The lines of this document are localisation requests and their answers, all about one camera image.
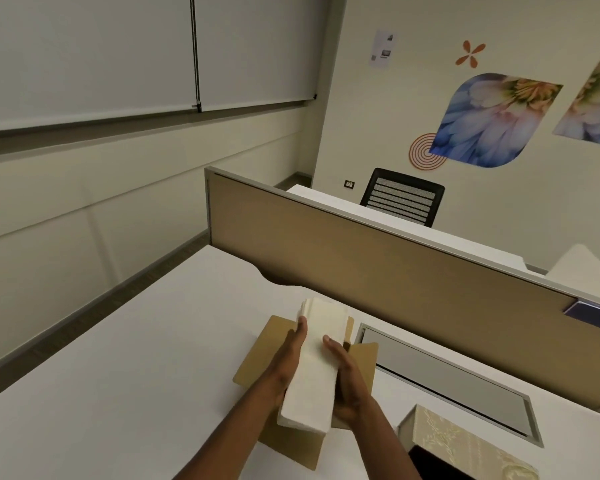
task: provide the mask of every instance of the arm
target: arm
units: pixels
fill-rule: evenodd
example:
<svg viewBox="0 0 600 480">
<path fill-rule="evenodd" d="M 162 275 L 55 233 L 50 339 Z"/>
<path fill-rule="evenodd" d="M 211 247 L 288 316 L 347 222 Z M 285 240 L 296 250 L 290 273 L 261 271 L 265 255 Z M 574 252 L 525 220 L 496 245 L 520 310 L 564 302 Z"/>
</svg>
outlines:
<svg viewBox="0 0 600 480">
<path fill-rule="evenodd" d="M 265 421 L 281 404 L 284 392 L 296 373 L 306 330 L 306 318 L 300 317 L 297 330 L 289 331 L 267 370 L 174 480 L 234 480 L 240 476 Z"/>
<path fill-rule="evenodd" d="M 369 394 L 358 364 L 342 345 L 326 335 L 324 346 L 339 365 L 340 387 L 333 412 L 353 431 L 369 480 L 420 480 L 382 409 Z"/>
</svg>

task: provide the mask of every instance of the orange petal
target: orange petal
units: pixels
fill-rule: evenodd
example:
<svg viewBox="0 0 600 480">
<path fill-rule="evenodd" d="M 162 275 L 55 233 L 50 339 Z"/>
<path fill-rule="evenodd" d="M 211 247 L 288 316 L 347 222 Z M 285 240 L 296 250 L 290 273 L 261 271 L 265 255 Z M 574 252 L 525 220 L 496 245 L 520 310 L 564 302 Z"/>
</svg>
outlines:
<svg viewBox="0 0 600 480">
<path fill-rule="evenodd" d="M 487 44 L 481 43 L 478 47 L 473 49 L 472 54 L 477 54 L 478 52 L 483 51 L 485 47 L 487 47 Z"/>
</svg>

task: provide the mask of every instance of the black chair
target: black chair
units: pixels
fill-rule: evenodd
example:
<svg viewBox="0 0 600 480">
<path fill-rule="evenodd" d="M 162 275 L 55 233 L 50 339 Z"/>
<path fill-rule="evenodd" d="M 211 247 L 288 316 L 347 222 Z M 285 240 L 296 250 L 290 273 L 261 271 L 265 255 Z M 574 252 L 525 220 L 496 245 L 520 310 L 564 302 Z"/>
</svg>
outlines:
<svg viewBox="0 0 600 480">
<path fill-rule="evenodd" d="M 444 193 L 442 185 L 376 168 L 360 205 L 432 227 Z"/>
</svg>

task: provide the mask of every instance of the tissue box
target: tissue box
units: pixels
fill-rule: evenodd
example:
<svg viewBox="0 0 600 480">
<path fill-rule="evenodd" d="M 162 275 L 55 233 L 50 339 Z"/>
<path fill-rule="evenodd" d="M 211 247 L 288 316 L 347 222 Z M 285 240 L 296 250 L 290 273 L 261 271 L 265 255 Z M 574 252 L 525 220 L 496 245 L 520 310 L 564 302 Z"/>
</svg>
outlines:
<svg viewBox="0 0 600 480">
<path fill-rule="evenodd" d="M 539 480 L 531 465 L 422 406 L 400 423 L 398 437 L 422 480 Z"/>
<path fill-rule="evenodd" d="M 347 332 L 345 334 L 345 347 L 351 343 L 353 318 L 349 317 Z M 273 355 L 285 341 L 287 332 L 296 329 L 295 320 L 287 320 L 272 316 L 256 339 L 253 347 L 240 364 L 240 368 L 233 377 L 233 382 L 245 388 L 250 387 L 262 375 Z M 371 391 L 376 372 L 376 358 L 378 344 L 355 344 L 349 347 L 349 354 L 357 362 L 365 384 Z M 272 412 L 258 438 L 258 441 L 282 453 L 310 470 L 315 470 L 320 457 L 324 435 L 302 431 L 300 429 L 285 428 L 276 423 L 278 410 Z M 333 418 L 333 428 L 347 429 L 347 425 Z"/>
</svg>

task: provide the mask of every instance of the person's right hand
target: person's right hand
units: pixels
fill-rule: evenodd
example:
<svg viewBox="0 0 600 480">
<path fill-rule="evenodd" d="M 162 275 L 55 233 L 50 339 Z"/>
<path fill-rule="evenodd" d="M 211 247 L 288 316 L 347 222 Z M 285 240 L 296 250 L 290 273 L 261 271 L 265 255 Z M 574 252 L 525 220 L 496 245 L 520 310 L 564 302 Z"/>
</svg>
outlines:
<svg viewBox="0 0 600 480">
<path fill-rule="evenodd" d="M 345 348 L 334 339 L 325 335 L 322 338 L 327 348 L 338 361 L 338 386 L 333 412 L 350 428 L 360 419 L 365 407 L 371 400 L 371 394 L 362 379 L 362 373 L 355 360 Z"/>
</svg>

